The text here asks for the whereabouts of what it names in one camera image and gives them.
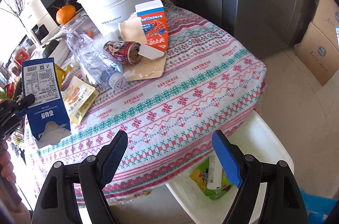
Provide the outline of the left hand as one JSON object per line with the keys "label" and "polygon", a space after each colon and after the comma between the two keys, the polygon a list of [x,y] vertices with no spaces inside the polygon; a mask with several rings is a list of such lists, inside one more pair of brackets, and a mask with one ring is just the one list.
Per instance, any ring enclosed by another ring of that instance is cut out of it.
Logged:
{"label": "left hand", "polygon": [[7,151],[8,146],[5,141],[1,142],[1,155],[0,155],[0,164],[1,164],[1,176],[9,182],[16,182],[16,176],[13,172],[14,166],[11,162],[11,157]]}

